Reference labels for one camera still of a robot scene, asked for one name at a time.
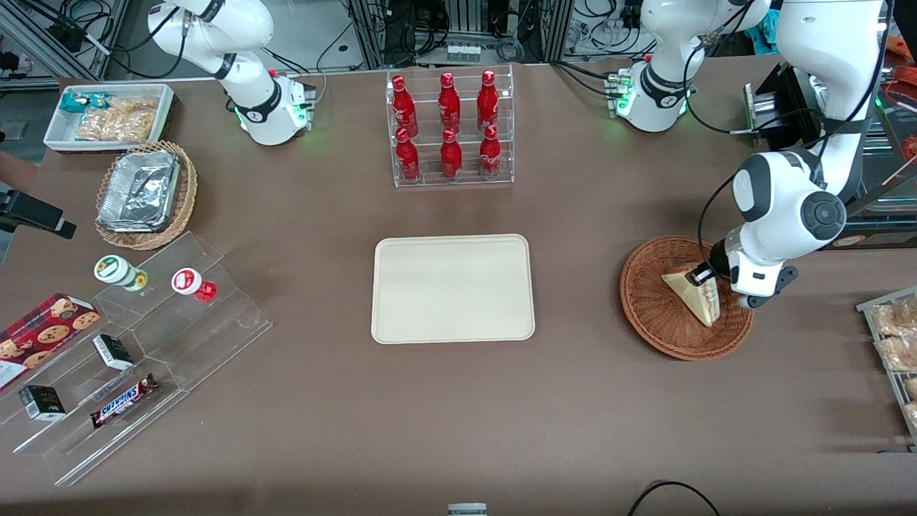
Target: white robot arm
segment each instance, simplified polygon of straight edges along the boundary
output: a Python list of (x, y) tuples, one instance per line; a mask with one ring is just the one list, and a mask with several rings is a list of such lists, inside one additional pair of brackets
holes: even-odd
[[(839, 196), (849, 196), (851, 177), (857, 177), (851, 171), (881, 58), (876, 30), (881, 6), (882, 0), (783, 4), (778, 47), (787, 62), (825, 84), (823, 136), (828, 136), (811, 151), (791, 147), (754, 154), (735, 175), (733, 197), (746, 222), (714, 245), (711, 265), (745, 295), (750, 308), (794, 279), (795, 269), (783, 266), (787, 260), (822, 248), (844, 228), (847, 199)], [(692, 281), (711, 276), (702, 264)]]
[(746, 0), (644, 0), (640, 22), (656, 38), (657, 49), (651, 62), (638, 62), (622, 68), (616, 75), (615, 93), (621, 96), (615, 109), (617, 117), (648, 132), (672, 127), (684, 112), (685, 95), (703, 62), (704, 50), (694, 51), (701, 44), (699, 35), (722, 32), (727, 22), (729, 30), (752, 28), (770, 8), (770, 0), (755, 0), (744, 15), (738, 15), (746, 3)]
[(272, 77), (252, 52), (266, 46), (274, 31), (271, 14), (259, 0), (175, 0), (152, 7), (147, 24), (151, 32), (162, 24), (153, 36), (160, 48), (219, 80), (254, 141), (278, 145), (310, 127), (303, 85)]

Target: table surface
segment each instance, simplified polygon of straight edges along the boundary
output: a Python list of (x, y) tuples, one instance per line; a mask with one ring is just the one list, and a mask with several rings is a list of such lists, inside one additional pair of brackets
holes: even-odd
[[(738, 127), (741, 86), (774, 61), (709, 60), (692, 100)], [(605, 63), (597, 69), (616, 69)], [(704, 200), (754, 150), (690, 117), (662, 134), (608, 118), (546, 66), (514, 66), (516, 183), (396, 191), (384, 73), (332, 76), (315, 128), (276, 148), (239, 130), (216, 82), (175, 83), (166, 138), (194, 161), (189, 226), (276, 325), (73, 488), (3, 457), (4, 514), (624, 514), (654, 480), (723, 513), (913, 514), (917, 456), (854, 305), (917, 283), (910, 251), (822, 252), (710, 363), (645, 344), (617, 295), (640, 243), (693, 234)], [(0, 270), (0, 323), (47, 295), (90, 298), (111, 155), (45, 157), (32, 195), (79, 226), (22, 229)], [(740, 219), (714, 203), (714, 239)], [(536, 332), (524, 342), (383, 346), (370, 336), (373, 251), (389, 237), (520, 233)], [(675, 488), (640, 514), (708, 514)]]

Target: coca-cola bottle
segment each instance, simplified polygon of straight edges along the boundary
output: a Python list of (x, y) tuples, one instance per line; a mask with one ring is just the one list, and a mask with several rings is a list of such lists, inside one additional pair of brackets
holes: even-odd
[(392, 88), (395, 90), (392, 108), (395, 110), (395, 121), (398, 127), (407, 129), (410, 138), (417, 136), (417, 110), (414, 108), (414, 99), (404, 88), (404, 77), (395, 75), (392, 78)]
[(493, 70), (481, 74), (481, 90), (478, 92), (478, 130), (484, 132), (487, 126), (497, 123), (497, 75)]
[(398, 157), (398, 166), (402, 169), (404, 181), (416, 183), (420, 181), (420, 160), (417, 157), (417, 148), (405, 128), (395, 131), (398, 144), (395, 145), (395, 155)]
[(443, 121), (443, 128), (453, 129), (458, 134), (461, 131), (461, 101), (452, 73), (440, 75), (439, 85), (439, 118)]
[(439, 150), (443, 161), (443, 177), (450, 183), (461, 179), (461, 147), (456, 142), (456, 131), (443, 130), (443, 146)]
[(481, 142), (481, 177), (493, 181), (500, 173), (500, 141), (497, 140), (497, 126), (491, 124), (484, 130)]

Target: wicker basket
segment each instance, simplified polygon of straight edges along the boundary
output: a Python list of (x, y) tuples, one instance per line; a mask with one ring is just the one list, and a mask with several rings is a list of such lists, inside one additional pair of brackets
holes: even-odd
[[(172, 217), (166, 229), (158, 233), (115, 233), (103, 230), (98, 223), (95, 229), (99, 231), (102, 238), (112, 245), (118, 247), (127, 247), (135, 251), (149, 251), (162, 247), (163, 245), (175, 240), (184, 233), (185, 226), (191, 218), (191, 212), (194, 210), (194, 196), (197, 194), (197, 172), (194, 170), (194, 163), (188, 159), (181, 147), (168, 141), (158, 141), (148, 145), (131, 149), (128, 152), (141, 153), (153, 151), (169, 151), (177, 155), (182, 160), (182, 169), (179, 171), (179, 184), (175, 193), (175, 200), (172, 205)], [(102, 207), (102, 200), (105, 198), (105, 192), (108, 190), (108, 182), (112, 178), (112, 172), (115, 170), (115, 164), (108, 167), (108, 173), (102, 180), (102, 186), (99, 188), (99, 194), (95, 198), (95, 207)]]
[[(704, 243), (707, 251), (711, 246)], [(708, 328), (662, 275), (685, 264), (703, 261), (697, 241), (688, 237), (660, 237), (638, 247), (621, 272), (621, 304), (634, 329), (662, 353), (682, 360), (712, 360), (725, 356), (746, 338), (754, 312), (738, 306), (736, 294), (717, 279), (720, 318)]]

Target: acrylic bottle rack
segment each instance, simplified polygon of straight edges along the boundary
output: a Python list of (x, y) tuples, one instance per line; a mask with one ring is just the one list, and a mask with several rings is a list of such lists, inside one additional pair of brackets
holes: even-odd
[[(110, 286), (96, 296), (92, 303), (102, 319), (41, 368), (0, 392), (0, 425), (15, 452), (42, 455), (55, 484), (71, 485), (267, 331), (271, 323), (236, 287), (220, 264), (222, 258), (186, 232), (139, 265), (149, 274), (143, 290), (131, 293)], [(216, 283), (213, 301), (200, 303), (172, 290), (172, 274), (183, 267)], [(92, 342), (100, 333), (118, 337), (134, 366), (123, 372), (107, 367)], [(158, 388), (106, 425), (93, 428), (90, 412), (150, 373)], [(54, 422), (31, 420), (18, 395), (26, 384), (54, 387), (67, 415)]]
[[(454, 74), (455, 88), (461, 100), (461, 130), (458, 145), (462, 149), (464, 172), (461, 180), (450, 183), (443, 178), (439, 150), (443, 142), (443, 125), (439, 119), (439, 75), (448, 70)], [(496, 74), (496, 88), (499, 95), (497, 139), (501, 145), (500, 172), (495, 179), (484, 180), (479, 174), (481, 142), (484, 135), (478, 130), (478, 92), (481, 90), (481, 73), (493, 70)], [(408, 93), (414, 98), (419, 132), (413, 138), (420, 159), (421, 178), (417, 183), (404, 181), (398, 159), (395, 155), (395, 121), (392, 100), (392, 77), (404, 77)], [(512, 183), (515, 179), (514, 159), (514, 84), (511, 66), (470, 66), (453, 69), (427, 70), (423, 68), (389, 72), (386, 77), (385, 104), (389, 120), (389, 146), (392, 148), (392, 176), (397, 187), (492, 185)]]

